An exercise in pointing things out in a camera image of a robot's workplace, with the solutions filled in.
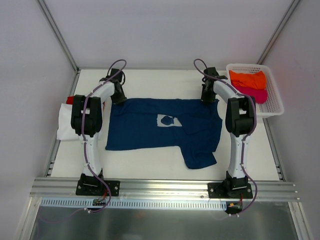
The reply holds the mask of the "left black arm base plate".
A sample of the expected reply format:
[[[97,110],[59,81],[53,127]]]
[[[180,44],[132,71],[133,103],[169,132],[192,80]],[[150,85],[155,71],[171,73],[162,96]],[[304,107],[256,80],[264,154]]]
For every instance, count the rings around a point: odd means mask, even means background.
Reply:
[[[105,180],[105,184],[108,186],[110,190],[110,194],[112,197],[119,196],[120,190],[120,181],[117,180]],[[77,196],[95,196],[101,197],[106,193],[106,196],[109,196],[109,192],[107,187],[96,178],[93,179],[80,179],[77,182],[77,187],[75,190],[75,194]]]

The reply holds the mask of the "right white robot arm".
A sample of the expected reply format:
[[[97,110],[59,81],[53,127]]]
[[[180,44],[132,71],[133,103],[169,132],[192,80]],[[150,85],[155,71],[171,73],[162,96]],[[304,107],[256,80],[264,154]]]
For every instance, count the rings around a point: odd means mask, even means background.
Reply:
[[[257,126],[256,103],[253,97],[238,92],[227,77],[215,67],[203,71],[201,101],[211,104],[220,96],[226,103],[225,128],[230,134],[230,163],[221,183],[209,183],[211,199],[252,199],[253,192],[247,173],[247,153],[250,137]]]

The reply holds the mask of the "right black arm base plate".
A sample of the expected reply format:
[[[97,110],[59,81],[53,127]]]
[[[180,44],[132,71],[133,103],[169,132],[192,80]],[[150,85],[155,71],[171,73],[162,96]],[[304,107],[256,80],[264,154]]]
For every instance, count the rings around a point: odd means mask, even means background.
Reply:
[[[231,189],[224,182],[210,182],[207,184],[210,199],[252,199],[253,191],[248,183],[246,187]]]

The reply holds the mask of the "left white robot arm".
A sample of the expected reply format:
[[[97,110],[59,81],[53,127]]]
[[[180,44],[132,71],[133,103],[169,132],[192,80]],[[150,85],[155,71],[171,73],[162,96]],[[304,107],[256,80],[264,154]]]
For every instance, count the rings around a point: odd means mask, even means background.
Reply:
[[[104,180],[98,140],[103,127],[105,101],[111,98],[114,105],[123,105],[127,100],[123,90],[125,79],[121,69],[111,68],[88,95],[73,96],[70,125],[79,137],[84,159],[76,188],[77,196],[106,198],[119,195],[120,182]]]

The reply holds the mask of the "navy blue t shirt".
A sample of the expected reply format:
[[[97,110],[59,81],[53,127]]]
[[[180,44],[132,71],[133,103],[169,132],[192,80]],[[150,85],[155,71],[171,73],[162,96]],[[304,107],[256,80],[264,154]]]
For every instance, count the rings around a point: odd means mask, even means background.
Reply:
[[[179,147],[188,169],[217,163],[214,152],[221,139],[223,120],[218,100],[130,98],[113,105],[105,149]]]

